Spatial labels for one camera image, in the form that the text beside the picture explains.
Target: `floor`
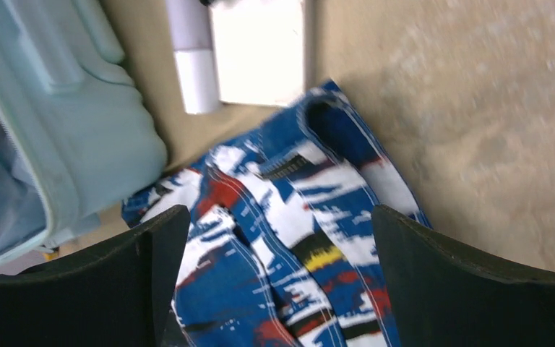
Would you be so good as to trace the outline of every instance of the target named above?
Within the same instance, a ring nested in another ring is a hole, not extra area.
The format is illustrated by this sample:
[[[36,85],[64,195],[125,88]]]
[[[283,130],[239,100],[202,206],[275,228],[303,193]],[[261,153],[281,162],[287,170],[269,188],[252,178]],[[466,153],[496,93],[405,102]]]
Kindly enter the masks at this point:
[[[271,113],[183,114],[163,0],[101,3],[170,169]],[[342,86],[435,229],[555,270],[555,0],[323,0],[316,29],[317,81]],[[104,221],[90,238],[123,228]]]
[[[120,218],[120,205],[103,211],[99,214],[99,218],[101,219],[101,227],[99,229],[61,245],[59,257],[64,257],[129,230],[122,218]]]

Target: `clothing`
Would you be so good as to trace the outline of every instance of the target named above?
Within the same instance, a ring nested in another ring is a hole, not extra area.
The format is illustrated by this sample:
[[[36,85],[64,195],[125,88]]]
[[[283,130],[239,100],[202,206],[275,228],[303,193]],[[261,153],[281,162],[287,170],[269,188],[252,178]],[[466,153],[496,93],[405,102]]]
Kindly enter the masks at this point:
[[[193,346],[400,346],[371,209],[429,226],[334,82],[123,204],[192,221],[173,310]]]

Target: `yellow stripe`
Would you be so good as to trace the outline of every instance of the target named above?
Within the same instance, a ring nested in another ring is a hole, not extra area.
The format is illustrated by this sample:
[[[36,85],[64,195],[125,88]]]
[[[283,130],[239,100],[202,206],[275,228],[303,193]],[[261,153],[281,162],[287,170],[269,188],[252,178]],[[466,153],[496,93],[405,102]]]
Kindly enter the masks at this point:
[[[305,262],[305,268],[309,271],[318,270],[340,259],[345,259],[343,253],[336,246],[331,246],[328,250],[312,252],[311,257]]]

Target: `white box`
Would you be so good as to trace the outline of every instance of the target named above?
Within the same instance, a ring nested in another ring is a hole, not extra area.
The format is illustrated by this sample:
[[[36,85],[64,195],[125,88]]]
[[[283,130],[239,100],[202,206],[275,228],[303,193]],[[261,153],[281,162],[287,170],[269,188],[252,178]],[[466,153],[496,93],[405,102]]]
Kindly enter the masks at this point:
[[[312,3],[226,0],[212,6],[222,102],[287,106],[311,87]]]

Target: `white cylinder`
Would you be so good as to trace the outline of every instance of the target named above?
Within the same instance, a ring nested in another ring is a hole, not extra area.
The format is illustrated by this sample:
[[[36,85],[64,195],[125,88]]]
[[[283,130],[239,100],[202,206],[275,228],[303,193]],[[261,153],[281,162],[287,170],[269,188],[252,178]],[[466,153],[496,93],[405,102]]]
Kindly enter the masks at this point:
[[[184,110],[188,114],[216,111],[222,104],[209,11],[198,0],[166,2]]]
[[[209,49],[174,52],[184,110],[188,114],[216,111],[222,105],[214,70],[214,53]]]

